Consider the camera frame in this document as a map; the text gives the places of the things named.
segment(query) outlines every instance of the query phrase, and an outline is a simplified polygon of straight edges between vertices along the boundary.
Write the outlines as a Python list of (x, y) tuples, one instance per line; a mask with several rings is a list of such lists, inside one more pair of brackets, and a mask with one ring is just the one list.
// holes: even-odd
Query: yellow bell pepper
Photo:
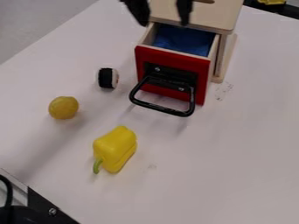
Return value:
[(118, 126), (105, 136), (94, 140), (94, 173), (100, 165), (108, 172), (118, 172), (133, 156), (137, 142), (135, 133), (124, 126)]

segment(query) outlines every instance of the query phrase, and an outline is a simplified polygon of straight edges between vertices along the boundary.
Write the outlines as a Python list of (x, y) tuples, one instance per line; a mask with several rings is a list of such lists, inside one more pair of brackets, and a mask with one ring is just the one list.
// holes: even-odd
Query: lemon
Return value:
[(71, 119), (79, 109), (79, 103), (72, 96), (60, 96), (52, 100), (49, 113), (55, 119)]

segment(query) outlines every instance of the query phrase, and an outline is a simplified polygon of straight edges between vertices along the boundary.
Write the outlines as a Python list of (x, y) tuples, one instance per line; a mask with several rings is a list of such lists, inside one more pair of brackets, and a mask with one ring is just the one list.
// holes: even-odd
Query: white table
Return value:
[[(100, 0), (1, 65), (0, 166), (81, 223), (297, 223), (299, 22), (243, 7), (226, 82), (187, 119), (129, 102), (143, 31)], [(100, 67), (119, 70), (114, 92)], [(75, 119), (49, 117), (59, 95), (80, 101)], [(118, 124), (138, 151), (94, 176), (92, 142)]]

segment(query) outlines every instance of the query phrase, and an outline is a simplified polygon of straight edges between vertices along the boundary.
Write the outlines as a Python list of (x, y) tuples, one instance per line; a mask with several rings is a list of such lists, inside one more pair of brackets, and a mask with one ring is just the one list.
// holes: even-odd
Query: black drawer handle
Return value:
[(173, 108), (166, 108), (160, 105), (156, 105), (150, 102), (141, 101), (135, 98), (136, 93), (142, 88), (145, 84), (151, 84), (151, 83), (159, 83), (161, 86), (165, 88), (171, 88), (170, 86), (176, 85), (177, 83), (173, 83), (171, 81), (167, 80), (161, 80), (157, 79), (150, 75), (145, 75), (144, 78), (132, 89), (132, 91), (129, 94), (129, 99), (136, 105), (147, 108), (147, 109), (154, 109), (166, 114), (170, 114), (173, 116), (182, 116), (187, 117), (193, 114), (195, 110), (195, 88), (190, 86), (187, 83), (179, 83), (177, 85), (177, 89), (182, 89), (184, 92), (188, 92), (190, 94), (190, 100), (189, 100), (189, 109), (186, 111), (180, 111)]

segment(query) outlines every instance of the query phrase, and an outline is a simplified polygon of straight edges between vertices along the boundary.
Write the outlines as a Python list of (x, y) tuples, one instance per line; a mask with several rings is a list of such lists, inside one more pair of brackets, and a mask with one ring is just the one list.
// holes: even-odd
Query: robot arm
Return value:
[[(121, 0), (135, 17), (137, 22), (146, 26), (150, 19), (150, 7), (148, 0)], [(193, 0), (177, 0), (177, 12), (181, 17), (181, 25), (189, 24), (189, 16), (192, 12)]]

